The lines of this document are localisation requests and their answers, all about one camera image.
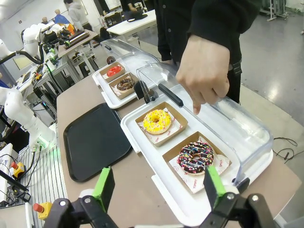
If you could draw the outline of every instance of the blue shirt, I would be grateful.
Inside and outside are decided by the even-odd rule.
[[[69,24],[70,22],[66,19],[65,16],[58,14],[55,16],[55,24]]]

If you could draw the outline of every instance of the red emergency stop button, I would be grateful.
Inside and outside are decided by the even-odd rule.
[[[42,213],[42,212],[44,211],[44,208],[43,208],[43,206],[41,206],[40,204],[35,203],[35,204],[33,205],[33,210],[34,210],[34,211],[37,211],[37,212],[39,212],[39,213]]]

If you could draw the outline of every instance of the wax paper liner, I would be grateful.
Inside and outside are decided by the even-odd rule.
[[[153,144],[163,141],[164,139],[168,138],[170,135],[172,135],[173,133],[177,132],[179,129],[182,128],[182,125],[177,121],[177,119],[174,118],[174,116],[168,111],[167,108],[164,108],[164,111],[168,112],[168,114],[171,116],[172,121],[169,129],[162,134],[150,134],[145,131],[142,122],[137,123]]]
[[[109,78],[108,77],[108,75],[105,73],[104,75],[101,75],[104,79],[107,79],[107,78]]]
[[[199,137],[198,142],[207,143],[207,141],[201,136]],[[220,175],[223,171],[225,171],[228,168],[230,160],[224,155],[216,154],[213,148],[212,150],[214,152],[214,160],[212,165],[215,166],[215,169]],[[182,178],[185,184],[189,187],[189,189],[193,193],[197,193],[198,191],[202,190],[204,188],[203,182],[204,182],[205,174],[201,174],[201,175],[188,174],[177,163],[177,159],[178,156],[171,159],[169,163],[173,167],[173,169],[178,173],[178,175]]]

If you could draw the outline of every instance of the white wall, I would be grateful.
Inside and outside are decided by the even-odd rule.
[[[83,0],[86,11],[88,12],[87,18],[93,29],[99,33],[99,14],[93,0]],[[5,42],[9,50],[20,50],[23,48],[21,41],[21,31],[30,27],[32,24],[38,24],[42,21],[43,17],[48,20],[55,17],[55,10],[60,9],[61,12],[66,11],[66,6],[63,0],[34,0],[26,5],[22,10],[16,13],[7,21],[0,23],[0,38]],[[67,13],[63,14],[69,21],[71,18]],[[6,68],[11,73],[13,78],[17,79],[20,75],[27,71],[19,71],[16,64],[12,59],[5,63]]]

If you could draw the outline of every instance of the person in background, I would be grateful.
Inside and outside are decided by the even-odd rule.
[[[55,19],[55,24],[69,24],[70,22],[68,19],[66,19],[65,16],[60,14],[60,10],[57,9],[55,10],[56,16],[54,17]]]
[[[193,101],[214,104],[228,96],[239,103],[239,36],[250,28],[262,0],[154,0],[158,51],[179,66],[178,82]]]
[[[123,15],[125,20],[132,19],[132,12],[136,12],[136,8],[132,0],[120,0],[120,4],[123,8]]]
[[[47,17],[43,17],[42,18],[42,22],[41,22],[42,24],[48,24],[48,19],[47,19]]]
[[[70,15],[74,25],[78,30],[87,29],[93,31],[92,26],[90,25],[88,19],[86,18],[85,11],[78,2],[73,2],[73,0],[64,0],[63,1],[68,8],[68,14]],[[93,44],[99,43],[99,36],[96,36],[93,40]]]

